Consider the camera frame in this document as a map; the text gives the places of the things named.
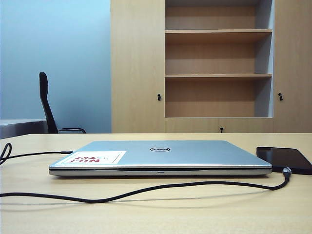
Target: dell logo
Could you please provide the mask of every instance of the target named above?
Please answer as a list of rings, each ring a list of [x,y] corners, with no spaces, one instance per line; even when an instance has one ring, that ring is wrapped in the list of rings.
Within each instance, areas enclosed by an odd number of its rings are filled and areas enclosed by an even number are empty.
[[[155,152],[165,152],[165,151],[169,151],[169,148],[151,148],[151,151],[155,151]]]

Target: cabinet handle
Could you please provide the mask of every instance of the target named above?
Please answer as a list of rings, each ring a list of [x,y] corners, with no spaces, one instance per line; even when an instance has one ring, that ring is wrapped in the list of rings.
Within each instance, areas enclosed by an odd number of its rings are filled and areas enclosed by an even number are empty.
[[[279,100],[282,101],[283,100],[283,94],[278,93],[278,95],[279,95]]]

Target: silver laptop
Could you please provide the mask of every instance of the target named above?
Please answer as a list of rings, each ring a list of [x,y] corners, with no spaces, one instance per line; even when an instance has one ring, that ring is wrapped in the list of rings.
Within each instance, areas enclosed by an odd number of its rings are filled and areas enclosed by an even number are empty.
[[[222,140],[94,141],[49,166],[56,176],[251,176],[272,166]]]

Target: laptop sticker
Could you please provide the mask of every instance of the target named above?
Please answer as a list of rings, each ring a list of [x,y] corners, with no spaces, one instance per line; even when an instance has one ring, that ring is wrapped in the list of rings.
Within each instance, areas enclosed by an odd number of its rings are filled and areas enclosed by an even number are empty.
[[[126,151],[75,152],[55,165],[105,165],[117,164]]]

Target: black cable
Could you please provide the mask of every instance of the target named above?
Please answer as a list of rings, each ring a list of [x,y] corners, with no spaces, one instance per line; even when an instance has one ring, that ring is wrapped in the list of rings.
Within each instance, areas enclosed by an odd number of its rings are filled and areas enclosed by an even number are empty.
[[[118,200],[127,196],[132,196],[135,194],[144,193],[147,191],[157,190],[157,189],[165,189],[165,188],[176,188],[176,187],[188,187],[188,186],[197,186],[197,185],[210,185],[210,184],[224,184],[224,185],[236,185],[236,186],[247,186],[247,187],[255,187],[260,189],[268,189],[268,190],[277,190],[286,186],[289,182],[291,176],[291,170],[289,168],[284,168],[283,174],[285,177],[285,181],[277,186],[265,186],[259,184],[250,184],[250,183],[241,183],[241,182],[230,182],[230,181],[202,181],[202,182],[192,182],[192,183],[180,183],[180,184],[165,184],[153,186],[145,189],[135,190],[129,193],[121,194],[118,196],[113,196],[104,199],[85,199],[71,196],[60,196],[60,195],[50,195],[50,194],[36,194],[36,193],[3,193],[0,194],[0,197],[4,196],[32,196],[32,197],[44,197],[44,198],[52,198],[52,199],[60,199],[60,200],[68,200],[68,201],[78,201],[84,203],[106,203],[114,200]]]
[[[7,155],[4,157],[5,152],[9,149],[9,152]],[[15,158],[15,157],[24,157],[24,156],[32,156],[32,155],[45,155],[45,154],[62,154],[62,155],[68,155],[71,154],[73,151],[51,151],[51,152],[39,152],[39,153],[31,153],[31,154],[23,154],[23,155],[15,155],[15,156],[10,156],[12,152],[12,144],[11,143],[6,143],[1,156],[0,156],[0,165],[2,165],[7,159]]]

